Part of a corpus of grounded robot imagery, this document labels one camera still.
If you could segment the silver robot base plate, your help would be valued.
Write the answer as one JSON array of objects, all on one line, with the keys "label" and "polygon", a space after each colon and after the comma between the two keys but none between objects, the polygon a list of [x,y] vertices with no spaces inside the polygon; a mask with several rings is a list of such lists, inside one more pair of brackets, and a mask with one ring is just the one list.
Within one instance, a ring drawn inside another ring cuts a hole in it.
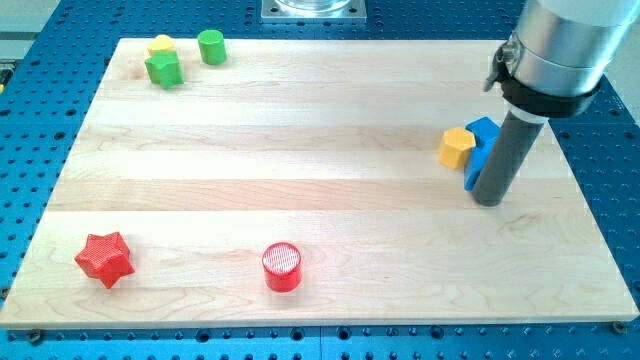
[{"label": "silver robot base plate", "polygon": [[365,0],[261,0],[260,17],[267,23],[363,22]]}]

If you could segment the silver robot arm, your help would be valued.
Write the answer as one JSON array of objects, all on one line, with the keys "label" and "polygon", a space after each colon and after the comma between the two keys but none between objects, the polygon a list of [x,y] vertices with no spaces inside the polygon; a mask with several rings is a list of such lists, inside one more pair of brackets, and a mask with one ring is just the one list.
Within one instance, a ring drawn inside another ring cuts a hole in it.
[{"label": "silver robot arm", "polygon": [[485,91],[498,82],[519,118],[584,112],[639,16],[639,0],[528,0],[496,51]]}]

